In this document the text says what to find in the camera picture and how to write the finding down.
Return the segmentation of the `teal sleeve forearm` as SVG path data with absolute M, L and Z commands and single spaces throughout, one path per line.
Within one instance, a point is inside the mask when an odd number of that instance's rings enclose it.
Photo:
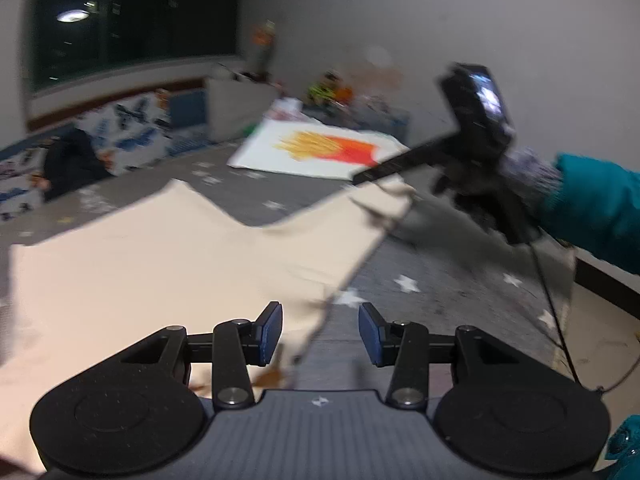
M 561 154 L 554 162 L 559 187 L 537 206 L 551 236 L 593 257 L 639 272 L 639 174 L 614 162 Z

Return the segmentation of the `gloved right hand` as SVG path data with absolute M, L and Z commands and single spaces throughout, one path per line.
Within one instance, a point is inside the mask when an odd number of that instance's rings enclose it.
M 528 148 L 508 151 L 499 164 L 506 186 L 529 209 L 535 209 L 562 185 L 561 171 Z

